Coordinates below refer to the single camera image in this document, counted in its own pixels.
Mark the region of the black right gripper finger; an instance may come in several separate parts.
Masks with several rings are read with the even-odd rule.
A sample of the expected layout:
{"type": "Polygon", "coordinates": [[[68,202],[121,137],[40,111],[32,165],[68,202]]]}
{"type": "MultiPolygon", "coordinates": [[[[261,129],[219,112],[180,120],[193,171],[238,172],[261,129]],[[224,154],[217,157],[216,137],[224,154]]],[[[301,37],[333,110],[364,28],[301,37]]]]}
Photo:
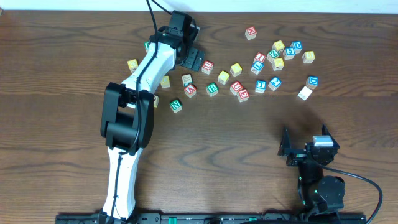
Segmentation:
{"type": "Polygon", "coordinates": [[[327,126],[324,124],[322,126],[322,145],[337,145],[333,136],[330,134],[327,126]]]}
{"type": "Polygon", "coordinates": [[[287,128],[284,127],[282,130],[282,139],[279,146],[279,155],[288,155],[292,150],[292,146],[290,144],[289,134],[287,128]]]}

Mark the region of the yellow O block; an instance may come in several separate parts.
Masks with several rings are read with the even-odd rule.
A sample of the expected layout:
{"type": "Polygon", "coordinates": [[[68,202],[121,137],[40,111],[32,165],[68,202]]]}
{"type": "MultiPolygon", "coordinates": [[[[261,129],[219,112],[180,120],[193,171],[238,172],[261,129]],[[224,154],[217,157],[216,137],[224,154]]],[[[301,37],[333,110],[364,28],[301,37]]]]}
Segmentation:
{"type": "Polygon", "coordinates": [[[160,82],[162,88],[170,88],[170,77],[165,75],[160,82]]]}

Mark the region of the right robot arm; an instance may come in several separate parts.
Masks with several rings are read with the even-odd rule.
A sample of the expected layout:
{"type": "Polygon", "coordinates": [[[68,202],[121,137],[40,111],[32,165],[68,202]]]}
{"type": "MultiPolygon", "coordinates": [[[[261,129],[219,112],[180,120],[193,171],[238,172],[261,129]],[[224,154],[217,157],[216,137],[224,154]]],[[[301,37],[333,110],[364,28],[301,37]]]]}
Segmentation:
{"type": "Polygon", "coordinates": [[[306,143],[302,149],[292,147],[288,130],[283,129],[277,155],[286,158],[287,166],[298,168],[298,194],[303,202],[303,209],[298,214],[301,221],[308,222],[316,215],[336,213],[344,207],[344,180],[323,173],[339,148],[326,126],[322,126],[321,135],[312,137],[312,142],[306,143]]]}

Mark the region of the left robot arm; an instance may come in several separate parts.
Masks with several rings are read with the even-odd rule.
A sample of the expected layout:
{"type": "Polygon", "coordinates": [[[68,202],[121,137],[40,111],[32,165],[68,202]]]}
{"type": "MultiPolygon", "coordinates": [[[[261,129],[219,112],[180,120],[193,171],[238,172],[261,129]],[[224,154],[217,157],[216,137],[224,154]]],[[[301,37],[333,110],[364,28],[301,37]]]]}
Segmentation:
{"type": "Polygon", "coordinates": [[[126,223],[131,218],[139,158],[154,128],[154,93],[176,65],[199,70],[205,57],[193,46],[199,31],[192,16],[173,11],[167,26],[155,28],[147,54],[131,76],[106,87],[100,133],[108,147],[110,170],[99,223],[126,223]]]}

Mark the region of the green F block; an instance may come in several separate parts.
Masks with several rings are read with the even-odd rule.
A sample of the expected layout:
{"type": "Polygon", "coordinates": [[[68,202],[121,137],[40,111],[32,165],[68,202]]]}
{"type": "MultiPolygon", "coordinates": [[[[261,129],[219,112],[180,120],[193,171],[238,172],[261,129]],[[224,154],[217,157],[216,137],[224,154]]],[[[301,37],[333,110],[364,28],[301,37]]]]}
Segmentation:
{"type": "Polygon", "coordinates": [[[144,48],[146,50],[146,53],[148,53],[148,51],[149,51],[149,45],[150,45],[150,42],[145,42],[144,43],[144,48]]]}

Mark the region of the plain white block right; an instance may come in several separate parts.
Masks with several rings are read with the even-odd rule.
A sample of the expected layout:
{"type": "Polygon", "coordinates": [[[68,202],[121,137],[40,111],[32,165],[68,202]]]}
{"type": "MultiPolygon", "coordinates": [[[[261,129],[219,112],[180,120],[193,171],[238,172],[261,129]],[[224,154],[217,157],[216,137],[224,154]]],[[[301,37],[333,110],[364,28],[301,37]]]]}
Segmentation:
{"type": "Polygon", "coordinates": [[[308,97],[313,93],[313,90],[310,89],[307,86],[304,86],[301,91],[298,93],[298,97],[303,100],[306,101],[308,99],[308,97]]]}

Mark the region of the red U block upper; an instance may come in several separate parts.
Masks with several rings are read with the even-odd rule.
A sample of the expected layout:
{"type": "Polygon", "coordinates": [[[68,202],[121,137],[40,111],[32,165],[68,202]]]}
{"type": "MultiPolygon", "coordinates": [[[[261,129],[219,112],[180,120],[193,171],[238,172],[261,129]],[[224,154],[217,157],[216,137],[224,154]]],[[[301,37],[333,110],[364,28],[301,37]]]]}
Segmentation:
{"type": "Polygon", "coordinates": [[[201,71],[207,75],[209,75],[214,67],[214,63],[209,60],[205,60],[201,66],[201,71]]]}

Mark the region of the red u block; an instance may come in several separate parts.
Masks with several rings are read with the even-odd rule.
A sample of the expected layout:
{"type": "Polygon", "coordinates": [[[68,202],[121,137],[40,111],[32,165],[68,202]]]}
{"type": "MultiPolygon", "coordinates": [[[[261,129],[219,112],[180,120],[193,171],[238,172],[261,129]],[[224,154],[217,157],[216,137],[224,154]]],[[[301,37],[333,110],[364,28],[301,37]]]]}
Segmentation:
{"type": "Polygon", "coordinates": [[[209,60],[205,60],[201,66],[201,71],[207,75],[209,75],[214,67],[214,63],[209,60]]]}
{"type": "Polygon", "coordinates": [[[236,96],[237,93],[238,93],[240,90],[242,90],[242,89],[243,89],[242,84],[241,84],[239,81],[235,81],[234,83],[231,84],[229,90],[230,90],[230,92],[231,92],[234,96],[236,96]]]}

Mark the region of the blue D block right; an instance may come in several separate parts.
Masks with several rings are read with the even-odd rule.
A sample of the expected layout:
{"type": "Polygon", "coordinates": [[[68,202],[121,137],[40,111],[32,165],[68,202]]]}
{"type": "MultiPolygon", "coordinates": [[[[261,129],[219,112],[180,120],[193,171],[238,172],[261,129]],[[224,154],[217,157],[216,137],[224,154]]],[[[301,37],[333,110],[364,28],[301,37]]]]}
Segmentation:
{"type": "Polygon", "coordinates": [[[309,89],[314,90],[314,89],[316,89],[316,87],[318,86],[318,84],[319,84],[319,79],[318,79],[318,77],[316,77],[316,76],[309,76],[309,77],[307,78],[307,81],[306,81],[305,86],[308,87],[309,89]]]}

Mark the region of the blue d block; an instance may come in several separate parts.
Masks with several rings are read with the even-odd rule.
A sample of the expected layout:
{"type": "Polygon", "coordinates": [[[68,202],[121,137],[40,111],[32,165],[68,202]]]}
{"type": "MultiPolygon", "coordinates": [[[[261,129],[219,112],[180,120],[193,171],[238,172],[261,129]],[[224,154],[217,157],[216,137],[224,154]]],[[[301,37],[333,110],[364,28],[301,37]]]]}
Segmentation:
{"type": "Polygon", "coordinates": [[[301,41],[294,41],[290,46],[293,48],[295,54],[299,54],[303,49],[301,41]]]}
{"type": "Polygon", "coordinates": [[[318,77],[316,77],[316,76],[309,76],[309,77],[307,78],[307,81],[306,81],[305,86],[308,87],[309,89],[314,90],[314,89],[316,89],[316,87],[318,86],[318,84],[319,84],[319,79],[318,79],[318,77]]]}

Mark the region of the yellow block far left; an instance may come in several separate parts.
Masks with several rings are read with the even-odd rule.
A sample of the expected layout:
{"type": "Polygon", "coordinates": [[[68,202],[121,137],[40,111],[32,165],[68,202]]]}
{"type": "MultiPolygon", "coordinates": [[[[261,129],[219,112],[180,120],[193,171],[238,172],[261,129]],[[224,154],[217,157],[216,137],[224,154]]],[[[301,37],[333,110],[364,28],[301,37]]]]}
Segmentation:
{"type": "Polygon", "coordinates": [[[136,59],[127,61],[127,65],[131,73],[134,73],[139,66],[139,62],[136,59]]]}

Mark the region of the red A block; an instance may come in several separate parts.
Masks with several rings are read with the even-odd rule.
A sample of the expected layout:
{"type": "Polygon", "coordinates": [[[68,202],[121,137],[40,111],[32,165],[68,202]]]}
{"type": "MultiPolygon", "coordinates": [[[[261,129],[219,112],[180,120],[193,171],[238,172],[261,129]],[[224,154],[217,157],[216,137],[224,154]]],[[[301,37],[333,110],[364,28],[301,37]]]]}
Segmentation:
{"type": "Polygon", "coordinates": [[[197,93],[197,88],[192,85],[191,83],[188,84],[185,88],[184,88],[184,93],[189,97],[192,98],[193,96],[196,95],[197,93]]]}

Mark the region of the yellow block centre lower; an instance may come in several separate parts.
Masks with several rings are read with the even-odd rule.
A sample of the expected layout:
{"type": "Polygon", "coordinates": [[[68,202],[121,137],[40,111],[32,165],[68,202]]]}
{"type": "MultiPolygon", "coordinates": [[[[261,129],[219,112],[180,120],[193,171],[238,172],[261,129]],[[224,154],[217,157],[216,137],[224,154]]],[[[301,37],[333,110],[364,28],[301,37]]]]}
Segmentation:
{"type": "Polygon", "coordinates": [[[218,82],[221,83],[222,85],[225,85],[228,80],[229,80],[230,74],[224,70],[220,72],[218,75],[218,82]]]}

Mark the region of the blue 2 block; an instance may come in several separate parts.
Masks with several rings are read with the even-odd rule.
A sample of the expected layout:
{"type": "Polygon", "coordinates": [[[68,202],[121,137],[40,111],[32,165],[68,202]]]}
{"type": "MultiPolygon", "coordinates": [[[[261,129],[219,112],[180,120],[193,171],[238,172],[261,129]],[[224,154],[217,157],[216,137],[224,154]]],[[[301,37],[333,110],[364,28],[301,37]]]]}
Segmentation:
{"type": "Polygon", "coordinates": [[[272,91],[276,91],[276,89],[278,89],[278,87],[280,87],[282,84],[281,79],[279,79],[278,77],[273,77],[268,84],[268,87],[272,90],[272,91]]]}

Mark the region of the blue T block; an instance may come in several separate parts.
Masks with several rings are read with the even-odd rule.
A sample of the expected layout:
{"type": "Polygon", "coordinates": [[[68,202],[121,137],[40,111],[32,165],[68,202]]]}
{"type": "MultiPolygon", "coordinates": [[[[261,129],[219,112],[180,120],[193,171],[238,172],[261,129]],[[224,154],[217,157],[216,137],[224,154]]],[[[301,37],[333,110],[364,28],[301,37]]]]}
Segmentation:
{"type": "Polygon", "coordinates": [[[267,87],[267,83],[264,80],[257,80],[256,81],[256,87],[255,87],[255,92],[256,93],[264,93],[267,87]]]}

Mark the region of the red E block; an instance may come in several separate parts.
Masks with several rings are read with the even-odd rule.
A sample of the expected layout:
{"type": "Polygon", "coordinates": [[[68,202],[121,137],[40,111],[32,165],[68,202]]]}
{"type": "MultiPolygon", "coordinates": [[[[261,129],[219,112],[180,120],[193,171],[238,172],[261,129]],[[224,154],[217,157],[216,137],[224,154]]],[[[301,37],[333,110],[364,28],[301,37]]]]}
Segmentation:
{"type": "Polygon", "coordinates": [[[249,92],[248,92],[248,90],[245,89],[245,88],[242,89],[242,90],[239,90],[239,91],[237,92],[237,97],[238,97],[239,102],[247,101],[247,100],[249,99],[249,92]]]}

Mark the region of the yellow block centre upper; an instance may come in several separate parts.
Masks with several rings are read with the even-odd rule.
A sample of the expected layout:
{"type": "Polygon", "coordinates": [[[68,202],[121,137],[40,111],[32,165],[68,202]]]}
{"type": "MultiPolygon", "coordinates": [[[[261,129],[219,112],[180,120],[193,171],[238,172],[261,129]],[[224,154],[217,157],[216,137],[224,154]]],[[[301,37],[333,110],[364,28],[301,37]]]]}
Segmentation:
{"type": "Polygon", "coordinates": [[[236,77],[242,73],[242,67],[240,66],[239,63],[235,63],[230,67],[230,72],[231,74],[236,77]]]}

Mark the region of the green B block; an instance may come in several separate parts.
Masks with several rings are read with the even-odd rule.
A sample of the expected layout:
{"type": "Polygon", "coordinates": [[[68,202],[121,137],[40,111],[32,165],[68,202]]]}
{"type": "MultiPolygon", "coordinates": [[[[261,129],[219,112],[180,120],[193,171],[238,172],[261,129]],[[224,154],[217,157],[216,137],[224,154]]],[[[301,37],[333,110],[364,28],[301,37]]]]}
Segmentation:
{"type": "Polygon", "coordinates": [[[213,97],[218,94],[218,86],[216,83],[210,83],[209,85],[206,86],[206,92],[210,97],[213,97]]]}

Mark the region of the red block top right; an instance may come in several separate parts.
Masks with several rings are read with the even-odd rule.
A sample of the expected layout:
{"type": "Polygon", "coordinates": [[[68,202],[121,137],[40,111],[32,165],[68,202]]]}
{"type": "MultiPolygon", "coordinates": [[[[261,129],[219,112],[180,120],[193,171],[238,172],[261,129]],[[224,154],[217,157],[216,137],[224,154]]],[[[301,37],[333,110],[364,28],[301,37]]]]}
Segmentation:
{"type": "Polygon", "coordinates": [[[245,29],[245,37],[247,40],[255,39],[257,36],[257,30],[254,26],[245,29]]]}

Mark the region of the monkey picture block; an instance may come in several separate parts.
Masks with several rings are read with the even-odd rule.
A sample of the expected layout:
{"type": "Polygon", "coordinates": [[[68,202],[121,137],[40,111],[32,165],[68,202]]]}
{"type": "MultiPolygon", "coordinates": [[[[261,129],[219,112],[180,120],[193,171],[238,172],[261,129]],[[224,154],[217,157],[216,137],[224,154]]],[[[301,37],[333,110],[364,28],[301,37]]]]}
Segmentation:
{"type": "Polygon", "coordinates": [[[154,95],[154,108],[157,108],[159,105],[159,97],[157,95],[154,95]]]}

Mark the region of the red U block lower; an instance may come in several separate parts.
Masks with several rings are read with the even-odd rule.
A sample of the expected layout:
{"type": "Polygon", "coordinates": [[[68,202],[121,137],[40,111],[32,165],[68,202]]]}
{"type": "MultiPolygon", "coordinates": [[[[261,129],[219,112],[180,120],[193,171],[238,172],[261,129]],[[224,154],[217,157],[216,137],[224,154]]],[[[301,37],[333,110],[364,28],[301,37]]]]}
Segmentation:
{"type": "Polygon", "coordinates": [[[231,84],[229,90],[230,90],[230,92],[231,92],[234,96],[236,96],[237,93],[238,93],[240,90],[242,90],[242,89],[243,89],[242,84],[241,84],[239,81],[235,81],[234,83],[231,84]]]}

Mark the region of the green N block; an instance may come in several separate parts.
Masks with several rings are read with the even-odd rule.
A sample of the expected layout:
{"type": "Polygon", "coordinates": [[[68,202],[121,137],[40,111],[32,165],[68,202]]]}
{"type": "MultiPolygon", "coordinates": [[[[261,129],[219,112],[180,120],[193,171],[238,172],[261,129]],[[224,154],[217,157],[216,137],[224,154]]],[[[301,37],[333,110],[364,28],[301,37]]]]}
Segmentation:
{"type": "Polygon", "coordinates": [[[182,104],[180,100],[176,99],[170,102],[170,108],[174,113],[178,113],[179,111],[182,110],[182,104]]]}

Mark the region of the yellow 8 block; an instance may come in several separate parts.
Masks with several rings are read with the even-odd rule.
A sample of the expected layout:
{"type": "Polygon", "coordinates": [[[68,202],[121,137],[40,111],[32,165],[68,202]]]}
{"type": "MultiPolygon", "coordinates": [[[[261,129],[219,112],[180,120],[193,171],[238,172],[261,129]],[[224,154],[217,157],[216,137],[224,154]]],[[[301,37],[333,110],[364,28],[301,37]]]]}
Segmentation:
{"type": "Polygon", "coordinates": [[[304,64],[312,63],[315,60],[314,51],[305,51],[302,55],[302,60],[304,64]]]}

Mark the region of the yellow block under Z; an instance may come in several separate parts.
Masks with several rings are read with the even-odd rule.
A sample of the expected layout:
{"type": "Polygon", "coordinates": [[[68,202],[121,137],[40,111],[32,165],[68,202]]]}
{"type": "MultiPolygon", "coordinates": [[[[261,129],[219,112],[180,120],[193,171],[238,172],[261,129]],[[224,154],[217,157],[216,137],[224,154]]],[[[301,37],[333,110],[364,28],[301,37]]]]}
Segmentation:
{"type": "Polygon", "coordinates": [[[275,58],[272,61],[272,69],[273,71],[282,70],[284,67],[284,61],[282,58],[275,58]]]}

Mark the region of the red I block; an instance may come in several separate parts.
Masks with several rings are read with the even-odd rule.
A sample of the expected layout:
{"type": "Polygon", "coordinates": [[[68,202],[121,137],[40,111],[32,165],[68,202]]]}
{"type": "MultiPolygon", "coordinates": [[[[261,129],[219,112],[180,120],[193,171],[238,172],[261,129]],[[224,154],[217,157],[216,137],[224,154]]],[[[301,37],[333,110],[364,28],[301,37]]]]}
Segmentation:
{"type": "Polygon", "coordinates": [[[258,52],[256,54],[256,56],[254,57],[253,63],[256,63],[256,62],[264,63],[265,59],[266,59],[266,55],[264,55],[261,52],[258,52]]]}

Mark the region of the blue L block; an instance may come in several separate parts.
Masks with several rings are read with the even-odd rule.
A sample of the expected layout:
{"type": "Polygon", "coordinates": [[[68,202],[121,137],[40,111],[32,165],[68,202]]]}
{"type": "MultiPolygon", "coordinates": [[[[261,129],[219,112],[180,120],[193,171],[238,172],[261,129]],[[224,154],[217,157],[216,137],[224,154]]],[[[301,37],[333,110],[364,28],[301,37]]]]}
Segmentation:
{"type": "Polygon", "coordinates": [[[262,71],[263,68],[264,68],[264,64],[261,63],[260,61],[255,60],[251,67],[251,71],[255,75],[258,75],[262,71]]]}

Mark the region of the blue 5 block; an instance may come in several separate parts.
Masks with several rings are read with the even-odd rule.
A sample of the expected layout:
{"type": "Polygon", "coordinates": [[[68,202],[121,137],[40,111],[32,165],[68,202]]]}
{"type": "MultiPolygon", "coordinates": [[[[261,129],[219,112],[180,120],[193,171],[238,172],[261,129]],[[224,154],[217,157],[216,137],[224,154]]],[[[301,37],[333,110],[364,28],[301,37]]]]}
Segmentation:
{"type": "Polygon", "coordinates": [[[293,47],[286,47],[283,51],[284,60],[292,60],[295,57],[295,50],[293,47]]]}

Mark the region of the green Z block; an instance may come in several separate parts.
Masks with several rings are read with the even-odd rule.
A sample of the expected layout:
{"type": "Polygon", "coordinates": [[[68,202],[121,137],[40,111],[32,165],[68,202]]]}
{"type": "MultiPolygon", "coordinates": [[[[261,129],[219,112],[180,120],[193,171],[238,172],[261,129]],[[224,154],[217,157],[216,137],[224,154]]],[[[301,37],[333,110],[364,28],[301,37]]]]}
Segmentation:
{"type": "Polygon", "coordinates": [[[280,53],[276,51],[275,49],[272,49],[267,53],[266,59],[272,63],[276,58],[279,58],[280,53]]]}

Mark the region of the blue D block upper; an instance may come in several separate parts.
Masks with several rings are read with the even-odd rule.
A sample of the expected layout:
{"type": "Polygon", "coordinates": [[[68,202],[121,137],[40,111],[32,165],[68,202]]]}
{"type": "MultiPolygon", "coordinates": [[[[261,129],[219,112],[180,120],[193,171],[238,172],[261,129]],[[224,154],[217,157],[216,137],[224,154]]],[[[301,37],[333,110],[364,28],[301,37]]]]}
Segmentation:
{"type": "Polygon", "coordinates": [[[295,54],[299,54],[303,49],[301,41],[294,41],[290,46],[293,48],[295,54]]]}

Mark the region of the yellow block above Z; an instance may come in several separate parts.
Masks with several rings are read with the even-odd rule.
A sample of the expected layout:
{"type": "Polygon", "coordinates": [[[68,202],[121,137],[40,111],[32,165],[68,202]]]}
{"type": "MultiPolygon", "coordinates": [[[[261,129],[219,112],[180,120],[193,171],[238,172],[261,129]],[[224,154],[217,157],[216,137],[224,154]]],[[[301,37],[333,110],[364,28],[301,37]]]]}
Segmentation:
{"type": "Polygon", "coordinates": [[[278,41],[273,43],[272,49],[277,51],[278,53],[281,53],[281,52],[284,51],[285,45],[284,45],[283,41],[278,40],[278,41]]]}

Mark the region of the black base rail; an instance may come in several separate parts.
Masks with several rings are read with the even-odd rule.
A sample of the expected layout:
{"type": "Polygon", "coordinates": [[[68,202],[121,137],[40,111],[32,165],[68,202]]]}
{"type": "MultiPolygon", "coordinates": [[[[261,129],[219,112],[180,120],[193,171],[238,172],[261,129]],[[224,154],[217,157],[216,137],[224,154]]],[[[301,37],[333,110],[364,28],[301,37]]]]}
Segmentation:
{"type": "Polygon", "coordinates": [[[92,215],[57,215],[56,224],[100,224],[100,223],[135,223],[135,224],[238,224],[238,223],[366,223],[366,217],[359,213],[331,213],[300,218],[280,212],[256,214],[207,214],[178,215],[159,213],[140,213],[125,219],[109,220],[102,213],[92,215]]]}

